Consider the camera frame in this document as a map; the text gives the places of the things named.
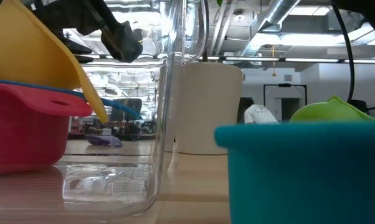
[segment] doorway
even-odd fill
[[[287,106],[282,117],[282,99],[286,100],[284,106]],[[291,116],[307,103],[306,85],[293,84],[264,84],[263,85],[264,106],[270,110],[278,121],[289,120]]]
[[[289,121],[295,112],[300,109],[299,98],[282,98],[282,120]]]

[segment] ductwork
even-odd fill
[[[221,29],[222,20],[225,14],[225,8],[226,8],[226,2],[223,2],[219,11],[217,25],[215,26],[214,36],[212,37],[212,41],[211,41],[211,46],[210,46],[210,51],[209,51],[210,55],[212,55],[215,49],[215,44],[217,42],[218,33],[219,33],[219,30]]]
[[[226,32],[229,28],[229,23],[230,23],[230,20],[232,19],[236,4],[237,4],[237,0],[232,0],[232,2],[230,3],[229,11],[228,11],[228,14],[227,14],[227,17],[226,17],[226,21],[225,21],[225,24],[222,28],[221,36],[219,37],[219,43],[218,43],[217,48],[215,49],[215,55],[218,55],[219,51],[221,51],[221,47],[222,47],[222,44],[224,43]]]
[[[269,4],[269,9],[265,12],[265,16],[255,16],[252,22],[251,36],[252,39],[257,35],[258,31],[266,29],[270,26],[280,25],[288,14],[294,9],[301,0],[272,0]],[[254,45],[251,41],[241,51],[240,56],[252,57],[261,48],[259,45]]]

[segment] table surface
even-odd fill
[[[153,148],[154,141],[138,141],[123,142],[124,149],[120,156],[91,156],[91,162],[149,162],[150,149]],[[119,149],[109,149],[110,154],[121,152]],[[86,140],[70,140],[67,142],[66,154],[83,154],[83,153],[102,153],[100,147],[91,146]],[[61,161],[75,161],[78,156],[64,156]],[[229,218],[229,199],[227,185],[227,156],[198,156],[179,154],[174,152],[164,153],[164,164],[169,165],[168,169],[163,169],[163,180],[161,183],[160,193],[154,205],[145,213],[133,217],[114,218],[107,220],[106,223],[122,223],[122,224],[194,224],[194,223],[230,223]],[[9,202],[9,206],[20,206],[15,201],[17,198],[11,197],[12,193],[17,189],[17,185],[7,186],[4,183],[12,183],[8,180],[1,182],[0,192],[4,195],[0,196],[0,203],[4,200]],[[30,204],[41,203],[40,195],[34,195],[33,190],[29,190],[29,184],[25,184],[27,201]],[[5,216],[7,211],[0,210],[0,216]],[[14,220],[17,220],[17,213],[12,213]],[[54,219],[45,217],[45,222],[41,223],[57,223]],[[91,223],[86,220],[70,220],[71,223]]]

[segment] clear glass container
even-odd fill
[[[173,134],[167,131],[173,68],[204,50],[204,1],[104,0],[119,23],[129,21],[141,35],[143,51],[132,63],[112,57],[100,30],[82,35],[74,27],[62,29],[65,37],[92,49],[83,56],[94,60],[82,67],[100,97],[117,100],[142,119],[107,106],[109,123],[102,124],[95,114],[70,119],[71,134],[83,138],[110,129],[123,146],[69,140],[63,158],[50,169],[0,177],[0,222],[101,223],[150,208],[161,184],[163,151],[173,144],[165,138]],[[38,7],[22,2],[32,11]]]

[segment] teal bowl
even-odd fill
[[[220,127],[232,224],[375,223],[375,122]]]

